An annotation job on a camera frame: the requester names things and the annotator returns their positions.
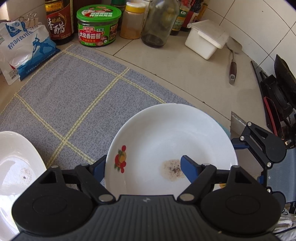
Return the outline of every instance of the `yellow stripe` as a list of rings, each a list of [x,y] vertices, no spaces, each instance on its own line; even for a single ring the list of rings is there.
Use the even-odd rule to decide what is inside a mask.
[[[49,125],[41,116],[39,116],[36,111],[33,110],[33,108],[21,97],[19,94],[15,94],[15,97],[18,98],[24,106],[28,109],[28,111],[38,120],[40,121],[49,132],[51,132],[55,137],[62,140],[63,136],[59,134],[51,125]]]
[[[73,44],[71,44],[70,46],[68,46],[67,48],[65,48],[63,51],[60,51],[59,53],[57,53],[55,56],[51,57],[47,62],[44,63],[44,65],[42,65],[38,70],[36,70],[32,76],[28,79],[28,81],[16,92],[16,94],[18,92],[20,92],[20,90],[40,71],[42,70],[49,62],[51,62],[53,59],[55,59],[58,55],[60,55],[61,53],[63,53],[64,51],[66,51],[66,49],[70,48]],[[7,105],[4,107],[4,109],[1,111],[0,115],[3,113],[3,111],[5,111],[6,107],[10,104],[10,102],[13,100],[13,98],[15,97],[15,94],[13,95],[13,97],[11,98],[11,100],[7,103]]]
[[[100,68],[100,69],[102,69],[102,70],[104,70],[104,71],[106,71],[106,72],[108,72],[108,73],[110,73],[110,74],[113,74],[113,75],[115,75],[115,76],[118,75],[117,73],[115,73],[115,72],[113,72],[113,71],[111,71],[111,70],[109,70],[109,69],[106,69],[105,67],[103,67],[103,66],[101,66],[101,65],[99,65],[99,64],[96,64],[96,63],[94,63],[94,62],[92,62],[92,61],[90,61],[90,60],[88,60],[88,59],[86,59],[86,58],[84,58],[84,57],[82,57],[82,56],[79,56],[79,55],[77,55],[77,54],[74,54],[74,53],[71,53],[71,52],[68,52],[68,51],[65,51],[65,53],[66,53],[66,54],[69,54],[69,55],[71,55],[71,56],[74,56],[74,57],[76,57],[76,58],[78,58],[78,59],[81,59],[81,60],[83,60],[83,61],[85,61],[85,62],[87,62],[87,63],[89,63],[89,64],[92,64],[92,65],[94,65],[94,66],[96,66],[96,67],[98,67],[98,68]],[[158,102],[160,102],[160,103],[162,103],[162,104],[165,104],[165,103],[166,103],[164,100],[162,100],[161,98],[159,98],[159,97],[156,96],[155,94],[153,94],[153,93],[151,93],[150,91],[144,89],[143,87],[137,85],[136,83],[134,83],[134,82],[132,82],[132,81],[126,79],[125,77],[121,77],[121,79],[123,79],[125,82],[127,82],[127,83],[133,85],[133,86],[136,87],[137,89],[143,91],[145,94],[149,95],[150,97],[156,99]]]
[[[125,82],[129,83],[130,85],[132,85],[132,86],[136,87],[137,89],[143,91],[145,94],[147,94],[147,95],[151,96],[152,98],[156,99],[156,100],[159,101],[161,104],[165,104],[165,102],[164,102],[161,98],[159,98],[158,96],[152,94],[151,92],[149,92],[148,90],[144,89],[143,87],[141,87],[141,86],[137,85],[136,83],[134,83],[134,82],[132,82],[132,81],[126,79],[125,77],[122,77],[122,79],[123,79]]]
[[[92,61],[90,61],[90,60],[88,60],[88,59],[86,59],[86,58],[84,58],[84,57],[82,57],[82,56],[80,56],[80,55],[77,55],[77,54],[74,54],[74,53],[71,53],[71,52],[68,52],[68,51],[65,51],[65,53],[66,53],[66,54],[69,54],[69,55],[71,55],[71,56],[74,56],[74,57],[76,57],[76,58],[78,58],[78,59],[81,59],[81,60],[83,60],[83,61],[85,61],[85,62],[87,62],[87,63],[89,63],[89,64],[92,64],[92,65],[94,65],[94,66],[96,66],[96,67],[98,67],[98,68],[100,68],[100,69],[102,69],[102,70],[104,70],[104,71],[106,71],[106,72],[108,72],[108,73],[110,73],[110,74],[113,74],[113,75],[115,75],[115,76],[118,75],[118,73],[115,73],[115,72],[113,72],[113,71],[111,71],[111,70],[109,70],[109,69],[106,69],[105,67],[103,67],[103,66],[101,66],[101,65],[98,65],[98,64],[96,64],[95,62],[92,62]]]
[[[63,140],[63,136],[58,133],[50,124],[48,124],[41,116],[39,116],[34,110],[33,108],[21,97],[19,96],[19,94],[15,94],[15,97],[18,98],[23,105],[28,109],[28,111],[38,120],[40,121],[43,126],[49,131],[51,132],[56,138],[58,138],[60,141]],[[93,164],[95,162],[94,159],[90,158],[88,155],[86,155],[85,153],[83,153],[80,149],[78,149],[76,146],[74,146],[71,142],[67,141],[66,145],[73,150],[75,153],[77,153],[80,157],[82,157],[85,161],[87,161],[90,164]]]
[[[66,136],[63,138],[59,146],[56,148],[52,156],[50,157],[47,166],[50,167],[52,163],[57,158],[58,154],[62,151],[65,141],[69,140],[69,138],[72,136],[72,134],[76,131],[76,129],[79,127],[79,125],[82,123],[82,121],[85,119],[85,117],[92,111],[92,109],[96,106],[96,104],[104,97],[104,95],[116,84],[116,82],[121,78],[121,76],[125,75],[129,71],[129,68],[126,68],[120,75],[117,75],[110,84],[107,85],[107,87],[93,100],[93,102],[86,108],[86,110],[81,114],[81,116],[78,118],[78,120],[74,123],[72,128],[69,130],[69,132],[66,134]]]

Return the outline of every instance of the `white bowl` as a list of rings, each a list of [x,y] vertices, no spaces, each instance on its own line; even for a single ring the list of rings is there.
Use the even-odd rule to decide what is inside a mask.
[[[116,198],[121,194],[173,194],[176,198],[190,185],[175,165],[183,155],[218,169],[237,165],[227,134],[204,112],[183,104],[149,107],[130,118],[112,141],[105,166],[106,188]],[[121,167],[125,161],[124,171],[115,165],[117,156]],[[177,160],[175,167],[169,167],[169,160]]]
[[[11,215],[14,201],[46,167],[35,147],[22,135],[0,132],[0,240],[19,233]]]

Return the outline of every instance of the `white countertop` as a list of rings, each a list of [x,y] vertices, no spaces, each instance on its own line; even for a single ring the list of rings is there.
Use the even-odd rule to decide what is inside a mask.
[[[232,111],[243,120],[266,128],[251,59],[244,53],[236,55],[237,79],[232,86],[228,79],[231,52],[226,47],[217,49],[205,60],[185,46],[187,35],[180,32],[178,36],[170,36],[162,48],[151,48],[141,39],[131,41],[118,35],[114,43],[93,50],[148,76],[228,129]],[[64,49],[73,42],[58,48]],[[29,77],[8,86],[4,76],[0,76],[0,111]]]

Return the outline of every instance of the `red fruit decoration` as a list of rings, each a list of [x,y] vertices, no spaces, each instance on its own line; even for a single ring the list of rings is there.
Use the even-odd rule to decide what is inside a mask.
[[[119,163],[119,155],[117,154],[115,157],[115,164],[118,164],[118,163]]]
[[[118,149],[118,154],[115,157],[115,164],[114,169],[117,169],[117,171],[121,171],[121,173],[124,173],[124,168],[126,166],[126,146],[122,146],[121,150]]]
[[[126,162],[125,161],[120,164],[120,168],[124,168],[125,166],[126,166]]]

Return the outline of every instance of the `container lid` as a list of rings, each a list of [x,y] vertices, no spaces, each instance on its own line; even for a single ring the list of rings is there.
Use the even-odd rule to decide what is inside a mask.
[[[110,5],[93,4],[77,11],[77,19],[85,22],[100,23],[119,19],[121,11]]]
[[[143,13],[145,12],[146,5],[142,2],[127,2],[126,3],[126,11],[135,12],[135,13]]]
[[[198,35],[219,49],[223,48],[229,38],[229,33],[227,33],[221,26],[210,20],[189,23],[187,27],[197,30]]]

